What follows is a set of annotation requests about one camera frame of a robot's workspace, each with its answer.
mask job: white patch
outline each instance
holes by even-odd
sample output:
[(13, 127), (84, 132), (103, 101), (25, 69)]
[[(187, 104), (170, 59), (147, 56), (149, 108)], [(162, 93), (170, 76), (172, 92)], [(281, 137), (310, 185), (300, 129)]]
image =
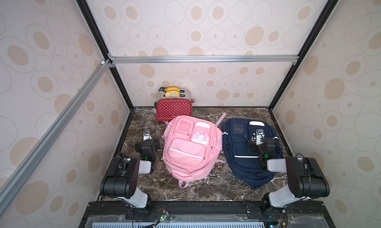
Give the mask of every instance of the white patch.
[(264, 126), (263, 122), (260, 121), (250, 121), (250, 126)]

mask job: bread slice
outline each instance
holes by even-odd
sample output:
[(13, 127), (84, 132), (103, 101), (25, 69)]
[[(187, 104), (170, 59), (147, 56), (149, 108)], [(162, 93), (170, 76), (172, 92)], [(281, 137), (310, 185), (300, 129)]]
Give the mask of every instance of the bread slice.
[(178, 93), (180, 93), (180, 89), (177, 87), (168, 87), (165, 92), (169, 92), (169, 91), (177, 91)]
[(167, 91), (165, 97), (180, 97), (180, 93), (176, 90)]

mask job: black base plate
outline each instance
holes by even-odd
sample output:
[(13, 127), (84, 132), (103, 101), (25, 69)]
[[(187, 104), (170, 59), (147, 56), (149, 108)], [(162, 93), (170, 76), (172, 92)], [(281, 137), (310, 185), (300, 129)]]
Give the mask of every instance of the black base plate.
[[(155, 211), (160, 208), (165, 208), (171, 215), (237, 215), (262, 221), (266, 227), (277, 224), (278, 219), (280, 219), (279, 216), (276, 215), (271, 218), (263, 217), (260, 212), (260, 204), (261, 202), (259, 201), (156, 201), (152, 202), (152, 210)], [(132, 220), (134, 210), (134, 208), (131, 208), (124, 202), (89, 202), (79, 228), (85, 227), (89, 216), (125, 215), (126, 220)], [(326, 207), (321, 201), (296, 202), (286, 207), (285, 211), (288, 217), (291, 217), (292, 214), (323, 214), (329, 227), (335, 228)], [(144, 210), (141, 210), (141, 216), (139, 216), (139, 213), (140, 209), (136, 209), (135, 222), (154, 222), (163, 215), (163, 211), (154, 212), (148, 217)]]

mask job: white label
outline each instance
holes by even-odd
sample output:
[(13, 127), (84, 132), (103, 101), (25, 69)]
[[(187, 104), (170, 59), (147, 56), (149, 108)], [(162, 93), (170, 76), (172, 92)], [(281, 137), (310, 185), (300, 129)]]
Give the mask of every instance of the white label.
[(195, 126), (201, 126), (201, 127), (205, 127), (205, 128), (210, 128), (209, 124), (207, 124), (205, 122), (196, 122)]
[(263, 122), (260, 121), (250, 121), (250, 126), (264, 126)]

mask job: brown marble surface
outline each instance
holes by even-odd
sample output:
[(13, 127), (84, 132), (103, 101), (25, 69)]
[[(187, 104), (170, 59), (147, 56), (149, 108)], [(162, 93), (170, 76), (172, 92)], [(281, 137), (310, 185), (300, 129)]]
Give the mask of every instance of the brown marble surface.
[[(229, 118), (240, 117), (266, 121), (274, 126), (269, 112), (264, 108), (193, 108), (194, 117), (213, 123), (219, 119), (223, 112), (226, 112), (227, 115), (222, 123)], [(121, 150), (121, 154), (127, 158), (139, 157), (140, 154), (135, 152), (135, 142), (143, 140), (142, 124), (147, 120), (156, 122), (155, 131), (153, 122), (147, 122), (144, 128), (149, 129), (151, 133), (154, 131), (154, 138), (160, 138), (161, 148), (157, 151), (159, 159), (153, 173), (140, 175), (138, 178), (138, 187), (149, 194), (153, 201), (260, 201), (266, 192), (276, 191), (287, 184), (287, 176), (277, 173), (271, 182), (253, 190), (246, 183), (236, 178), (226, 164), (217, 163), (205, 179), (191, 182), (187, 188), (180, 188), (178, 180), (169, 173), (164, 162), (160, 159), (163, 156), (164, 148), (164, 140), (161, 136), (166, 124), (162, 121), (156, 121), (155, 116), (152, 108), (136, 108)], [(220, 154), (219, 159), (226, 161), (224, 154)]]

